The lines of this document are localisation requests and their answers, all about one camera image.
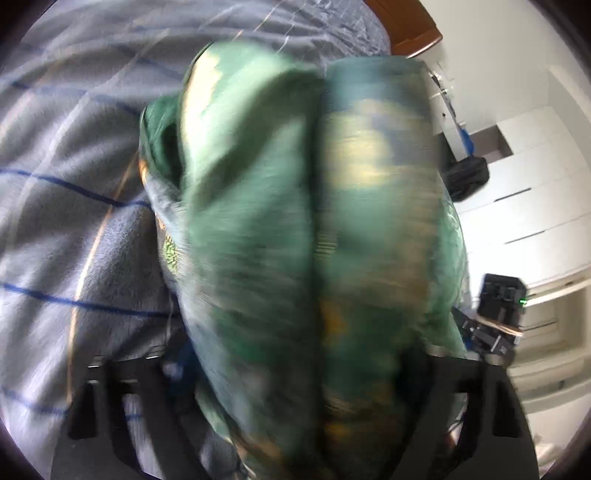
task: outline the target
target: folded fabric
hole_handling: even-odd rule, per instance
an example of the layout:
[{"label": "folded fabric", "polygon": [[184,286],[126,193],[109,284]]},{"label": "folded fabric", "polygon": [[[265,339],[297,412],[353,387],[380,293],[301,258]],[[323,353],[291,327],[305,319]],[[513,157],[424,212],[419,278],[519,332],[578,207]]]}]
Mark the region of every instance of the folded fabric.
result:
[{"label": "folded fabric", "polygon": [[203,50],[142,114],[196,398],[253,478],[376,477],[405,429],[400,355],[463,352],[466,253],[429,118],[419,63],[347,59],[323,78],[240,42]]}]

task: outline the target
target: wooden furniture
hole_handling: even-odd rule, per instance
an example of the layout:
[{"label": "wooden furniture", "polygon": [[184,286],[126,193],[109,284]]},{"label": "wooden furniture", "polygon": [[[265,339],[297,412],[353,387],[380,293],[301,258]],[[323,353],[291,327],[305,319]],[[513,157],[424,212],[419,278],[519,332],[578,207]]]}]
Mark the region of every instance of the wooden furniture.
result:
[{"label": "wooden furniture", "polygon": [[414,57],[443,38],[419,0],[366,0],[388,32],[392,55]]}]

